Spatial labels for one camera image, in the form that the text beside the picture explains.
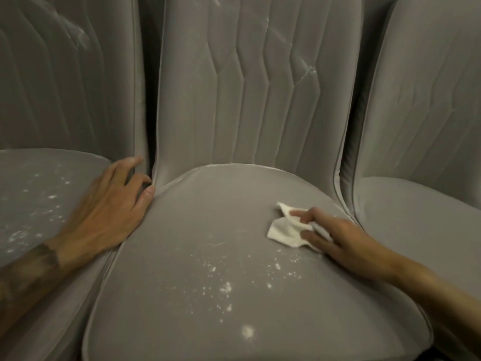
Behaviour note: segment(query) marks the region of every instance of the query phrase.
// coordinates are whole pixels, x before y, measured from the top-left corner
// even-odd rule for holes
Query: chair backrest
[[[349,128],[342,189],[417,182],[481,208],[481,0],[398,0]]]
[[[167,0],[156,183],[254,163],[331,197],[362,26],[361,0]]]
[[[145,155],[137,15],[136,0],[0,0],[0,149]]]

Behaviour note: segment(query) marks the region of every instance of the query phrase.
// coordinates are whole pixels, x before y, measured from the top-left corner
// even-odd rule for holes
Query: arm
[[[89,187],[60,233],[0,269],[0,336],[68,275],[123,242],[153,199],[146,175],[131,169],[141,158],[113,163]]]
[[[305,240],[351,272],[387,282],[406,293],[481,358],[481,303],[477,299],[423,265],[382,246],[349,220],[331,217],[319,208],[291,214],[303,223],[316,221],[334,242],[310,231],[301,233]]]

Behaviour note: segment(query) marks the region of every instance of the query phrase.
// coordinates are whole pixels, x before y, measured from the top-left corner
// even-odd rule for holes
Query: chair seat
[[[399,178],[363,178],[355,199],[369,234],[481,299],[481,210]]]
[[[0,151],[0,267],[54,236],[110,161],[57,149]],[[71,276],[0,341],[0,359],[73,359],[110,254]]]
[[[429,346],[400,292],[268,240],[277,201],[348,218],[297,176],[250,164],[160,189],[100,292],[84,359],[413,359]]]

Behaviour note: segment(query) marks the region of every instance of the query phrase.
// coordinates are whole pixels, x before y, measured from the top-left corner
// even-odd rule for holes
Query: white cloth
[[[284,214],[283,218],[276,219],[272,222],[267,237],[274,241],[285,244],[292,248],[298,248],[307,245],[315,251],[319,250],[312,246],[309,242],[301,238],[301,231],[310,230],[318,232],[327,240],[332,240],[329,233],[319,224],[304,224],[300,222],[299,217],[294,217],[290,214],[291,210],[306,210],[287,206],[283,203],[277,203],[278,207]]]

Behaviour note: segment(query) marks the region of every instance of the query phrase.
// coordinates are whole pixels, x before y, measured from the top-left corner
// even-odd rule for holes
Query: tattooed forearm
[[[64,275],[57,253],[41,244],[0,269],[0,336]]]

